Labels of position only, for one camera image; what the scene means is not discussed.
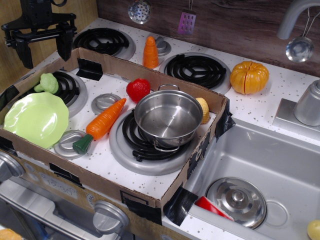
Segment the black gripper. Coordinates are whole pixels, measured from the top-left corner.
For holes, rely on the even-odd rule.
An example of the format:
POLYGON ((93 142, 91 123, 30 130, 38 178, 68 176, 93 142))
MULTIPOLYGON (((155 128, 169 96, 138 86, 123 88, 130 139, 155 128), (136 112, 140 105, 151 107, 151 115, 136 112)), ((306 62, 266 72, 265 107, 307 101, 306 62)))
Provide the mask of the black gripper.
POLYGON ((48 33, 50 26, 58 24, 57 29, 59 33, 55 38, 57 52, 64 61, 67 61, 71 57, 74 30, 77 29, 75 27, 76 15, 73 13, 52 12, 52 5, 63 7, 66 3, 66 0, 60 3, 54 0, 21 0, 21 16, 1 26, 5 34, 5 44, 7 47, 14 47, 16 43, 15 50, 25 68, 32 69, 34 67, 31 49, 29 48, 28 42, 23 38, 14 40, 15 31, 30 29, 31 35, 34 36, 39 29, 48 33))

